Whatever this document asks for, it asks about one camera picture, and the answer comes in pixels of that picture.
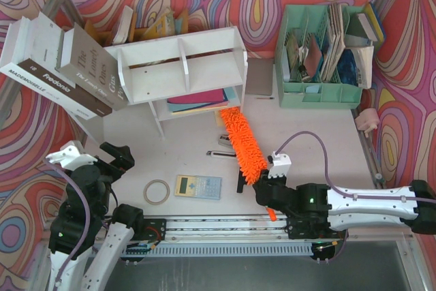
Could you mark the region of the clear tape roll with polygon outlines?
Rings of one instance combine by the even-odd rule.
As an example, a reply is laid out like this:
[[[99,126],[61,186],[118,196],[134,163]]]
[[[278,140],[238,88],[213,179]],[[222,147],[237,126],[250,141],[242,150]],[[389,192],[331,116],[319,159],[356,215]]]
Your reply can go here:
[[[161,205],[170,196],[170,186],[161,179],[154,179],[146,184],[143,191],[144,200],[150,205]]]

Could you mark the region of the orange microfiber duster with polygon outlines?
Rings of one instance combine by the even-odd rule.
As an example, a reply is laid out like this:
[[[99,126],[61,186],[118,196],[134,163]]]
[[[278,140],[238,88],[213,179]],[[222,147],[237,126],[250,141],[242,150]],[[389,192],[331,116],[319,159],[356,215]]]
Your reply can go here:
[[[251,126],[239,107],[220,110],[220,116],[236,153],[240,171],[247,185],[255,189],[261,174],[267,169],[267,161]]]

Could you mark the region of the black clip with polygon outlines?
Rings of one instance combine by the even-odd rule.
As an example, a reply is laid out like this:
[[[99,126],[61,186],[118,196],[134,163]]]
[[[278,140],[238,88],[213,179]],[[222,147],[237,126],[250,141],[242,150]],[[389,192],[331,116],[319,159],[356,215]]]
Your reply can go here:
[[[243,175],[243,172],[241,170],[239,170],[238,172],[238,182],[237,182],[237,187],[236,187],[236,192],[238,194],[243,193],[243,189],[244,186],[247,184],[246,179]]]

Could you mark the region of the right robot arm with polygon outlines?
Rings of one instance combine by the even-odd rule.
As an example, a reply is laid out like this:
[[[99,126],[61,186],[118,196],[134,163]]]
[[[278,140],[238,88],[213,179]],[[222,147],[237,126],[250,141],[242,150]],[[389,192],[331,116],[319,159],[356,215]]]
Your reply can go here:
[[[286,216],[290,239],[335,239],[350,228],[407,226],[435,234],[435,192],[423,180],[395,189],[348,189],[307,183],[291,188],[286,178],[262,177],[256,202]]]

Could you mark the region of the white wooden bookshelf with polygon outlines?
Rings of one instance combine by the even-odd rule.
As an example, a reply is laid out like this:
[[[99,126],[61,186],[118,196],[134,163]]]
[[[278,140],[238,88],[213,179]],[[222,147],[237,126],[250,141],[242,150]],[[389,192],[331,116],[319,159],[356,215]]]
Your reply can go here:
[[[147,103],[157,129],[173,119],[167,99],[231,88],[227,107],[244,106],[248,57],[237,27],[212,29],[106,48],[118,62],[131,105]]]

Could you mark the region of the white side shelf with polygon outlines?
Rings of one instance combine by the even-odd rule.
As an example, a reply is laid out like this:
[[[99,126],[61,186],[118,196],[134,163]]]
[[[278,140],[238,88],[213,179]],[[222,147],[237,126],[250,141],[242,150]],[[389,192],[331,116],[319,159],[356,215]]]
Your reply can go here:
[[[96,144],[104,142],[104,119],[96,116],[92,119],[85,120],[71,111],[67,111],[69,116],[78,124],[85,134]]]

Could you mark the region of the beige blue calculator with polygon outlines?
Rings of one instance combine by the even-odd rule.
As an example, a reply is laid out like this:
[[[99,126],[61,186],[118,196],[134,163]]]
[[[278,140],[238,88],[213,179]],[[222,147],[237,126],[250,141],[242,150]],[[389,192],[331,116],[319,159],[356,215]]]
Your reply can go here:
[[[178,175],[175,196],[205,200],[221,198],[221,177]]]

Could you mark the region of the white book Mademoiselle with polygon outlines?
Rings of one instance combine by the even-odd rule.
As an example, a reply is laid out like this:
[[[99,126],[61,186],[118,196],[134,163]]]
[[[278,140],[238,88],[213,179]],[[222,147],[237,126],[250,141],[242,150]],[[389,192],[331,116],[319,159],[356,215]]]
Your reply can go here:
[[[1,53],[1,73],[78,117],[85,120],[96,117],[96,110],[70,97],[70,87],[26,53],[32,44],[30,26],[31,21],[25,17],[9,25]]]

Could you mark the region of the pink pig figurine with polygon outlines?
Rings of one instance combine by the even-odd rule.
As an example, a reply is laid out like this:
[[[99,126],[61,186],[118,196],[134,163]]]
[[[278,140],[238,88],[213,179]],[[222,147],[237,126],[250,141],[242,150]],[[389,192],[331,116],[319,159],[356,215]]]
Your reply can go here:
[[[367,108],[363,110],[355,119],[356,127],[362,131],[366,138],[369,134],[378,128],[379,116],[375,108]]]

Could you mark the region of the yellow sticky notes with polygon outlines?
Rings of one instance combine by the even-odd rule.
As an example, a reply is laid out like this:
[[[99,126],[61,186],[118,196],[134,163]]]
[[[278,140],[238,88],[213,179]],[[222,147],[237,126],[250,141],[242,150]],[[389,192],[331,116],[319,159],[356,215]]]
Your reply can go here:
[[[215,122],[216,122],[218,127],[224,126],[224,123],[223,123],[223,120],[221,118],[221,114],[220,114],[219,110],[215,111]]]

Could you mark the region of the stack of coloured paper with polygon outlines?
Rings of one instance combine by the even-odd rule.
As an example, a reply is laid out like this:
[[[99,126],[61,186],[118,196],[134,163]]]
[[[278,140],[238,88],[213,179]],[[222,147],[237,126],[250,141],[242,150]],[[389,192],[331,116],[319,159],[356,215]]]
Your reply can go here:
[[[172,97],[166,100],[166,104],[172,114],[179,114],[182,112],[203,111],[209,108],[223,108],[235,99],[236,93],[234,89],[227,87]]]

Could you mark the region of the books behind shelf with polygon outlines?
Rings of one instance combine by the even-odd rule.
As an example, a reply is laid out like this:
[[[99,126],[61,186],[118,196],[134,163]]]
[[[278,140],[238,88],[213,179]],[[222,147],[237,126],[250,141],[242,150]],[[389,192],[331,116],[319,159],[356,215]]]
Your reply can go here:
[[[154,40],[161,37],[185,34],[189,31],[189,11],[184,9],[175,17],[166,7],[160,15],[152,14],[149,25],[139,27],[138,13],[125,6],[121,17],[110,31],[99,32],[88,20],[84,30],[100,45],[115,46],[125,43]]]

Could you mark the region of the mint green desk organizer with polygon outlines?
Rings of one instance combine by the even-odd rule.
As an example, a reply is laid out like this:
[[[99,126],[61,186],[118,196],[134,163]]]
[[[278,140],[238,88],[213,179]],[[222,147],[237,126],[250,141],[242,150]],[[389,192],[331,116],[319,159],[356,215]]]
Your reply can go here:
[[[275,48],[279,105],[298,109],[355,109],[362,88],[343,82],[339,61],[351,14],[343,5],[287,5]]]

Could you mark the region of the brown book Fredonia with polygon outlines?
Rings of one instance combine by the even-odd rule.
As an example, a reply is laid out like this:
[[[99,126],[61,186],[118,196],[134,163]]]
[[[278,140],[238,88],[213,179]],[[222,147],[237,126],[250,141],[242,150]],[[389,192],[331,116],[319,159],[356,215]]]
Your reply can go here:
[[[76,85],[59,71],[63,48],[63,30],[43,13],[30,21],[32,44],[26,53],[47,72],[51,72],[56,78],[66,83],[71,89],[68,95],[74,100],[96,110],[99,117],[111,114],[112,109],[109,106]]]

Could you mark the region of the aluminium mounting rail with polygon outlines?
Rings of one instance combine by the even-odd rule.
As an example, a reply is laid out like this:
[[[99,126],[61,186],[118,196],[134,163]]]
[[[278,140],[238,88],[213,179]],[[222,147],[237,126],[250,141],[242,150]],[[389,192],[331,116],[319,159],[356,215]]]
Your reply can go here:
[[[254,243],[286,242],[285,217],[271,221],[267,215],[167,216],[165,241],[168,243]],[[349,228],[351,241],[396,241],[413,236],[408,228]]]

